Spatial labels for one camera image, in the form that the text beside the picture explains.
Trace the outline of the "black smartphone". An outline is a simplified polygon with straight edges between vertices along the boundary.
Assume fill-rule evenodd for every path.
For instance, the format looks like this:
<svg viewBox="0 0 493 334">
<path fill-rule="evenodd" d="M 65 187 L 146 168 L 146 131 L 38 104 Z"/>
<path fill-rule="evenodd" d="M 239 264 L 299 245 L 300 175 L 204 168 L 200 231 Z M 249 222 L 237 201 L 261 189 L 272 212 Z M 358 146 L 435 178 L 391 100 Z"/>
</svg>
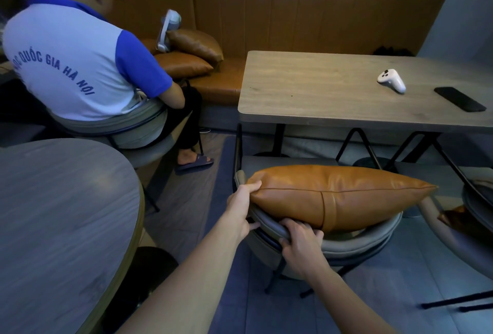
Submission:
<svg viewBox="0 0 493 334">
<path fill-rule="evenodd" d="M 486 111 L 486 107 L 453 87 L 437 87 L 434 92 L 467 113 Z"/>
</svg>

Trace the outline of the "grey round table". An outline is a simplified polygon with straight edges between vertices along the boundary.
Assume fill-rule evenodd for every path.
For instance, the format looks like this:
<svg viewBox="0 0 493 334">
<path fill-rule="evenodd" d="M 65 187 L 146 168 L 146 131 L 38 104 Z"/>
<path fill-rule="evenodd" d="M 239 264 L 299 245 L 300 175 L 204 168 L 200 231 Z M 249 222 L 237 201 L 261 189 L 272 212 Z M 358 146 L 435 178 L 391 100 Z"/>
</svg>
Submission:
<svg viewBox="0 0 493 334">
<path fill-rule="evenodd" d="M 93 334 L 127 317 L 178 266 L 140 246 L 145 191 L 105 144 L 50 139 L 0 149 L 0 334 Z"/>
</svg>

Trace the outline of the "grey padded chair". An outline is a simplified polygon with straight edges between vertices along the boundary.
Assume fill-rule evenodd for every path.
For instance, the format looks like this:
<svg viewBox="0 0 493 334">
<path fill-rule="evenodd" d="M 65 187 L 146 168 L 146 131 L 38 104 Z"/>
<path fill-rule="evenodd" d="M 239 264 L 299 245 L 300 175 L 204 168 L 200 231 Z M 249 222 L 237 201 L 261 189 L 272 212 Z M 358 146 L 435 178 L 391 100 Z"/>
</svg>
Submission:
<svg viewBox="0 0 493 334">
<path fill-rule="evenodd" d="M 243 155 L 242 124 L 238 123 L 236 130 L 235 151 L 233 159 L 233 189 L 246 183 L 254 172 L 286 165 L 338 165 L 334 158 L 322 157 L 282 157 L 270 152 L 260 152 L 254 156 Z M 264 213 L 258 206 L 252 204 L 249 211 L 249 222 L 258 221 L 261 227 L 246 237 L 245 241 L 252 253 L 271 271 L 272 276 L 264 292 L 272 292 L 277 281 L 281 279 L 301 280 L 287 266 L 282 256 L 279 238 L 288 236 L 288 231 L 272 216 Z M 321 250 L 331 267 L 339 268 L 337 274 L 344 276 L 366 260 L 377 255 L 385 248 L 402 219 L 402 213 L 382 223 L 367 227 L 360 231 L 339 232 L 326 234 Z"/>
<path fill-rule="evenodd" d="M 168 107 L 158 99 L 145 100 L 131 112 L 100 121 L 63 119 L 49 111 L 58 128 L 74 138 L 94 140 L 109 145 L 123 154 L 134 170 L 159 160 L 178 141 L 191 113 L 188 113 L 166 137 L 154 145 L 168 118 Z"/>
<path fill-rule="evenodd" d="M 438 186 L 418 207 L 437 238 L 459 259 L 493 281 L 493 169 L 462 167 L 454 171 L 445 165 L 417 165 L 408 175 Z M 444 215 L 466 214 L 479 222 L 491 240 L 479 240 L 480 229 L 465 234 L 441 219 Z"/>
</svg>

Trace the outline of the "brown leather bench sofa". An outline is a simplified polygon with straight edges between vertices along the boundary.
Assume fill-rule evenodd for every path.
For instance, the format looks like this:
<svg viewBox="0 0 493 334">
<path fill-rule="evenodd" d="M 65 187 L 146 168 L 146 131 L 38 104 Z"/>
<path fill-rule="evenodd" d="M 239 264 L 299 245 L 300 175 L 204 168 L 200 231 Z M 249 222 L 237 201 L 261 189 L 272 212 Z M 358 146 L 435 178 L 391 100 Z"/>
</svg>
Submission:
<svg viewBox="0 0 493 334">
<path fill-rule="evenodd" d="M 134 0 L 135 8 L 125 19 L 132 28 L 148 27 L 158 35 L 167 1 Z M 249 51 L 317 52 L 372 54 L 385 43 L 398 43 L 418 53 L 444 0 L 183 0 L 179 7 L 193 8 L 193 30 L 211 35 L 226 56 L 242 57 Z M 236 60 L 236 74 L 222 72 L 224 61 L 213 71 L 192 80 L 196 88 L 219 99 L 235 98 L 241 89 L 232 88 L 243 80 Z"/>
</svg>

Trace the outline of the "white hand controller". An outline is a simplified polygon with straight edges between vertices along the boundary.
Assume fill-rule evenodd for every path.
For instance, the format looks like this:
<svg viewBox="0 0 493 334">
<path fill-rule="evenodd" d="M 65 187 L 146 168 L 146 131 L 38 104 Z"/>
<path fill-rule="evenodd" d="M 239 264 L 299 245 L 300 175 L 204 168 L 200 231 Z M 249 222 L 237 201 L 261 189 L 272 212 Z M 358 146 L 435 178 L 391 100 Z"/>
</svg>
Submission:
<svg viewBox="0 0 493 334">
<path fill-rule="evenodd" d="M 393 90 L 399 94 L 405 94 L 406 92 L 406 85 L 395 69 L 384 70 L 377 77 L 377 82 L 379 84 L 393 88 Z"/>
</svg>

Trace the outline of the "white headset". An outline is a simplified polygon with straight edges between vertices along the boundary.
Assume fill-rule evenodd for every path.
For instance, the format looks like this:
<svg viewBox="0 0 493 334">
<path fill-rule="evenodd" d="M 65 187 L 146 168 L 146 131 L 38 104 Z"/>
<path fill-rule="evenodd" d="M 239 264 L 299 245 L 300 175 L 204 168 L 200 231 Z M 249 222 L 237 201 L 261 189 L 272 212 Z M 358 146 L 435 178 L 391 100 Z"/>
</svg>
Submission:
<svg viewBox="0 0 493 334">
<path fill-rule="evenodd" d="M 156 49 L 159 52 L 170 52 L 169 38 L 167 38 L 168 31 L 175 31 L 181 27 L 182 17 L 181 15 L 172 9 L 169 9 L 164 17 L 161 19 L 162 27 L 158 34 L 156 41 Z"/>
</svg>

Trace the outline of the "long brown leather pillow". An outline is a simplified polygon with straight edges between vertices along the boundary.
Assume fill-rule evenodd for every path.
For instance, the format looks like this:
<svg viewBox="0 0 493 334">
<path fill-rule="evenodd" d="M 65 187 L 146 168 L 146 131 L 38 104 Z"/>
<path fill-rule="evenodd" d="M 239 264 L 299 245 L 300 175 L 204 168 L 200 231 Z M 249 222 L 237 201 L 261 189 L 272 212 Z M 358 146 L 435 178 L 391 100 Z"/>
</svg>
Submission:
<svg viewBox="0 0 493 334">
<path fill-rule="evenodd" d="M 324 233 L 358 231 L 384 222 L 433 194 L 434 184 L 380 169 L 338 165 L 274 166 L 250 201 L 276 219 L 290 218 Z"/>
</svg>

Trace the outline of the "person's left forearm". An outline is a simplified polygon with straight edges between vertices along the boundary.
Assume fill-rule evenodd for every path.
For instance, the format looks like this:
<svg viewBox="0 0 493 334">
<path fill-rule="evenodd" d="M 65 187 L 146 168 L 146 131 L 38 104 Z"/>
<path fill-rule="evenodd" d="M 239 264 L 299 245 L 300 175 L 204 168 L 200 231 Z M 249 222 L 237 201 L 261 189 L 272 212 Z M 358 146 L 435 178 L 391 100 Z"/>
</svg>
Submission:
<svg viewBox="0 0 493 334">
<path fill-rule="evenodd" d="M 249 229 L 245 215 L 226 211 L 116 334 L 207 334 Z"/>
</svg>

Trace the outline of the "person's right hand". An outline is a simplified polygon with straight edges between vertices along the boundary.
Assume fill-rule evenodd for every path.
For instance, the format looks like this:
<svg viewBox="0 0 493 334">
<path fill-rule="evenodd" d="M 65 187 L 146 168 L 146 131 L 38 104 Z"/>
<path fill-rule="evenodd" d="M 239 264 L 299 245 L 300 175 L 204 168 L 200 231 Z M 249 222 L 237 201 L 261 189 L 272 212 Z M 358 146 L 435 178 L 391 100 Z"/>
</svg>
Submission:
<svg viewBox="0 0 493 334">
<path fill-rule="evenodd" d="M 291 255 L 283 255 L 289 267 L 309 283 L 328 275 L 331 269 L 321 251 L 324 233 L 289 218 L 282 219 L 280 224 L 290 234 Z"/>
</svg>

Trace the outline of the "person's right forearm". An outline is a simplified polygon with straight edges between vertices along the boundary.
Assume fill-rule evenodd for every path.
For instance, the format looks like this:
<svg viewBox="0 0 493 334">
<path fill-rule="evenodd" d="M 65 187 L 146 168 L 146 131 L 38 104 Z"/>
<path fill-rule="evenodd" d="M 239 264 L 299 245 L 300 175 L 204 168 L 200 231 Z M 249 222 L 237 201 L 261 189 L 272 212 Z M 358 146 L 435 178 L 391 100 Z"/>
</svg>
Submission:
<svg viewBox="0 0 493 334">
<path fill-rule="evenodd" d="M 309 270 L 305 280 L 342 334 L 397 334 L 327 264 Z"/>
</svg>

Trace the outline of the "person's left hand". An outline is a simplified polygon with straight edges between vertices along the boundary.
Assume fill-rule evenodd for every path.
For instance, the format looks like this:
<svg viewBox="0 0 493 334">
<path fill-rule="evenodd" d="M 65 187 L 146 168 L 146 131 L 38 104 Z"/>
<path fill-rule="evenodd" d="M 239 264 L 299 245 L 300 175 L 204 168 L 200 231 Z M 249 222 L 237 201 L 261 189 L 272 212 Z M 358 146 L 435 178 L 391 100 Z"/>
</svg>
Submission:
<svg viewBox="0 0 493 334">
<path fill-rule="evenodd" d="M 228 223 L 236 234 L 239 244 L 249 233 L 260 227 L 260 222 L 249 223 L 250 196 L 242 195 L 242 185 L 227 200 L 226 216 Z"/>
</svg>

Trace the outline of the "wooden rectangular table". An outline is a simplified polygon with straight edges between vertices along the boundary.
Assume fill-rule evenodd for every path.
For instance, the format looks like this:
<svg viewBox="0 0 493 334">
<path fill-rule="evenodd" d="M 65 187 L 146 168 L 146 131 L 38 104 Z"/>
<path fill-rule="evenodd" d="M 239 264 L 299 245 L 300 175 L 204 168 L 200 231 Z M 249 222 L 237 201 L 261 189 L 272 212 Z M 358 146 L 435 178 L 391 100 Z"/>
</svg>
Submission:
<svg viewBox="0 0 493 334">
<path fill-rule="evenodd" d="M 399 94 L 377 77 L 395 69 Z M 467 113 L 434 92 L 453 87 L 484 105 Z M 439 133 L 457 165 L 493 168 L 493 70 L 422 57 L 250 51 L 238 103 L 242 122 L 361 128 L 402 145 Z"/>
</svg>

